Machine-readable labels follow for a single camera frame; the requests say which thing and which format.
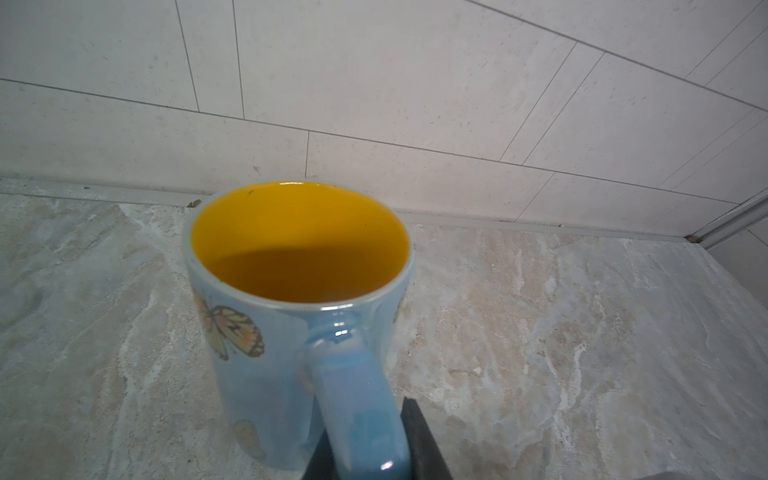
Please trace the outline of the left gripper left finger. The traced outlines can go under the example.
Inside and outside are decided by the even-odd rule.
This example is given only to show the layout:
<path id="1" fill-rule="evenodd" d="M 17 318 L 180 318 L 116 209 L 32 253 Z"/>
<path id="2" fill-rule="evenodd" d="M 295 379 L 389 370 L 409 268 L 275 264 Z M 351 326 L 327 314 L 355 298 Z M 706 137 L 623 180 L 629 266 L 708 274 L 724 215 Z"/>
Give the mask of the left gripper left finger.
<path id="1" fill-rule="evenodd" d="M 334 454 L 326 431 L 320 437 L 302 480 L 338 480 Z"/>

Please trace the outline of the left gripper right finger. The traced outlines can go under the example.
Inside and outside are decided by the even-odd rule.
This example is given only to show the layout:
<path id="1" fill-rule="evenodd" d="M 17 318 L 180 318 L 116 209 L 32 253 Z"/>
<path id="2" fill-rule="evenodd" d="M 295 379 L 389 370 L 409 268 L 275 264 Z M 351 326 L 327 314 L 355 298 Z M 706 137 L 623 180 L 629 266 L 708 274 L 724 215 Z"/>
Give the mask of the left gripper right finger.
<path id="1" fill-rule="evenodd" d="M 401 420 L 409 446 L 411 478 L 452 480 L 447 463 L 415 399 L 403 398 Z"/>

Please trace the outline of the light blue butterfly mug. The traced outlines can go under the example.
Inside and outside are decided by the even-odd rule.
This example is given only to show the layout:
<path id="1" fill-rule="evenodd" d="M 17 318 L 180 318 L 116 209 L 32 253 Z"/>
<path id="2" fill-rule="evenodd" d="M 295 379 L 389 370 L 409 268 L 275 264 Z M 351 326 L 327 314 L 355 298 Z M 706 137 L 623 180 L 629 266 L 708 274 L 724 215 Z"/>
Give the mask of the light blue butterfly mug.
<path id="1" fill-rule="evenodd" d="M 201 204 L 182 253 L 248 455 L 299 471 L 327 440 L 342 479 L 410 477 L 383 366 L 415 255 L 389 208 L 322 183 L 246 185 Z"/>

